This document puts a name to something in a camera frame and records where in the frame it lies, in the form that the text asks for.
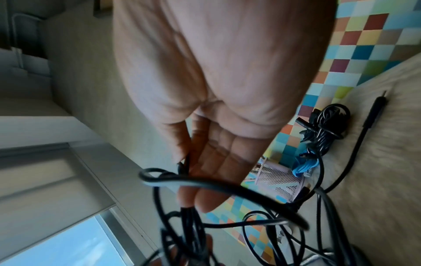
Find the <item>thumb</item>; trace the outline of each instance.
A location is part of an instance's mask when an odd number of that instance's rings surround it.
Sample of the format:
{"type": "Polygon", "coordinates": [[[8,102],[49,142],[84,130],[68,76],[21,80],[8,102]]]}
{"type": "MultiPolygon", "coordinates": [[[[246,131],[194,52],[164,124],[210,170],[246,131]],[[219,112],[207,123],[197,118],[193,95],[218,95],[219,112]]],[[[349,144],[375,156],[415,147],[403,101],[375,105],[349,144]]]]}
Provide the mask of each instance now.
{"type": "Polygon", "coordinates": [[[171,149],[173,161],[175,163],[182,161],[189,153],[191,147],[186,121],[174,124],[154,124],[154,126],[171,149]]]}

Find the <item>multicolored tile wall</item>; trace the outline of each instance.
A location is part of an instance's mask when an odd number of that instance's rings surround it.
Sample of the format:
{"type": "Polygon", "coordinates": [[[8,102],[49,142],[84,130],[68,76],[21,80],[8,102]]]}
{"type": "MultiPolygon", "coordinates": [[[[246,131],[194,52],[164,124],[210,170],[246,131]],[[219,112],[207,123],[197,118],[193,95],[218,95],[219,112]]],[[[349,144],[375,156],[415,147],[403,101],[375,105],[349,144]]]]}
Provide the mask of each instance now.
{"type": "MultiPolygon", "coordinates": [[[[265,153],[288,167],[305,150],[299,134],[303,127],[295,123],[297,117],[308,121],[314,108],[339,102],[354,87],[421,52],[421,0],[340,0],[336,16],[319,72],[295,117],[265,153]]],[[[252,185],[249,188],[258,190],[252,185]]],[[[257,209],[259,206],[252,202],[231,197],[207,216],[214,223],[230,223],[241,221],[245,213],[257,209]]],[[[244,244],[241,229],[227,232],[244,244]]],[[[254,250],[273,264],[264,227],[247,227],[246,233],[254,250]]]]}

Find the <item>cable connector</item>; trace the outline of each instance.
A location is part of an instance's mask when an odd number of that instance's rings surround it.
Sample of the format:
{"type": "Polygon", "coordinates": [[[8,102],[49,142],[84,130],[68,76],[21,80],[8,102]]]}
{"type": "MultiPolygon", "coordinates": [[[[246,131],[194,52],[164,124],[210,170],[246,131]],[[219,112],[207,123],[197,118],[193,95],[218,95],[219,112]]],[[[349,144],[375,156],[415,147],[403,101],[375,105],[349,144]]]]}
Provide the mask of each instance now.
{"type": "Polygon", "coordinates": [[[367,119],[365,120],[363,127],[371,128],[375,121],[378,120],[387,104],[386,91],[383,92],[382,96],[379,96],[371,106],[370,112],[368,113],[367,119]]]}

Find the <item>bundled black cable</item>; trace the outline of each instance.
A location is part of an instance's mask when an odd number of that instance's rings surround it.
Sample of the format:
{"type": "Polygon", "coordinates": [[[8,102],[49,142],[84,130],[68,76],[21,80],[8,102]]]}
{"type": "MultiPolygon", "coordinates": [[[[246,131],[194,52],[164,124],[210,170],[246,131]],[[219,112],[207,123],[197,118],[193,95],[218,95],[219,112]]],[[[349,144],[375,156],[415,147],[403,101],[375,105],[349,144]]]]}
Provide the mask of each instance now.
{"type": "Polygon", "coordinates": [[[211,260],[215,265],[218,265],[217,258],[212,252],[210,252],[209,248],[206,246],[206,234],[204,229],[242,227],[244,239],[252,254],[262,265],[269,266],[270,264],[264,261],[262,258],[260,258],[260,256],[253,250],[253,247],[251,246],[250,241],[247,238],[245,226],[252,225],[264,225],[266,227],[266,232],[269,241],[272,243],[273,246],[275,262],[277,266],[305,266],[318,258],[322,258],[327,265],[370,265],[369,261],[365,258],[363,253],[349,243],[341,220],[337,214],[333,202],[327,196],[327,193],[333,190],[349,173],[351,167],[353,166],[361,143],[364,139],[364,136],[367,133],[367,130],[372,127],[375,119],[379,116],[385,104],[386,99],[384,96],[378,97],[376,99],[372,109],[370,110],[367,120],[364,123],[363,130],[361,131],[360,137],[358,138],[354,150],[352,151],[347,166],[345,167],[342,174],[338,177],[338,179],[326,190],[321,188],[321,183],[324,177],[324,164],[322,156],[328,151],[330,145],[335,139],[343,138],[341,134],[346,128],[347,121],[350,117],[350,112],[348,108],[346,108],[344,105],[332,104],[327,106],[320,112],[316,111],[315,115],[313,115],[313,117],[310,118],[309,123],[307,123],[304,120],[297,120],[298,123],[302,124],[306,128],[306,131],[303,132],[304,137],[311,143],[308,146],[307,151],[308,154],[315,156],[315,158],[319,160],[320,174],[316,185],[308,194],[304,195],[303,197],[297,198],[294,202],[289,204],[281,204],[259,193],[246,189],[242,186],[233,185],[228,182],[217,181],[210,178],[189,177],[188,158],[186,159],[185,164],[179,164],[178,174],[167,172],[159,168],[144,169],[139,174],[139,177],[143,180],[145,184],[153,186],[153,200],[155,202],[159,218],[162,222],[162,249],[154,252],[153,255],[151,255],[150,258],[147,259],[143,265],[148,265],[159,254],[163,254],[163,256],[161,256],[163,265],[180,266],[181,261],[184,260],[188,260],[190,265],[210,266],[211,260]],[[152,177],[150,175],[151,173],[159,173],[160,175],[158,177],[152,177]],[[242,222],[228,224],[202,223],[200,216],[194,207],[181,208],[180,211],[172,211],[165,214],[159,196],[159,187],[167,186],[170,184],[201,187],[206,189],[212,189],[218,192],[227,193],[229,195],[236,195],[248,199],[258,205],[261,205],[265,209],[265,212],[251,211],[244,216],[242,222]],[[317,249],[306,245],[304,230],[308,230],[309,225],[301,216],[299,216],[296,213],[299,206],[301,206],[303,202],[307,201],[315,193],[318,195],[316,217],[318,241],[317,249]],[[332,238],[333,252],[323,249],[321,245],[320,227],[322,202],[324,202],[325,204],[325,209],[327,213],[327,219],[332,238]],[[266,219],[248,221],[248,218],[256,215],[263,216],[266,219]],[[174,228],[169,222],[170,219],[176,218],[179,218],[182,221],[182,236],[177,235],[174,228]],[[295,224],[299,228],[301,238],[300,240],[293,237],[284,228],[283,224],[288,222],[295,224]],[[289,246],[291,248],[291,254],[293,257],[292,264],[288,264],[286,262],[286,259],[278,246],[277,234],[275,229],[276,226],[279,226],[281,228],[289,243],[289,246]],[[293,242],[297,243],[300,246],[298,253],[296,252],[293,242]],[[170,252],[170,247],[173,245],[175,245],[177,248],[177,254],[175,256],[171,256],[170,252]],[[314,255],[311,255],[307,258],[303,258],[305,249],[309,250],[314,255]]]}

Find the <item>mesh pencil holder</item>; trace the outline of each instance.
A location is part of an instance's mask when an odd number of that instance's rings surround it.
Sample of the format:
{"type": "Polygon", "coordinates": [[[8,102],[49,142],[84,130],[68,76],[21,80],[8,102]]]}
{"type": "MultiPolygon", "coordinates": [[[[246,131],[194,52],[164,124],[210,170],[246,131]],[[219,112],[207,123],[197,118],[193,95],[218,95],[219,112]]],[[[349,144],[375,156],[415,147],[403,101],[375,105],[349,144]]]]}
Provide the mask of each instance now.
{"type": "Polygon", "coordinates": [[[304,184],[303,177],[295,177],[291,169],[264,159],[255,184],[273,196],[279,195],[287,202],[292,202],[304,184]]]}

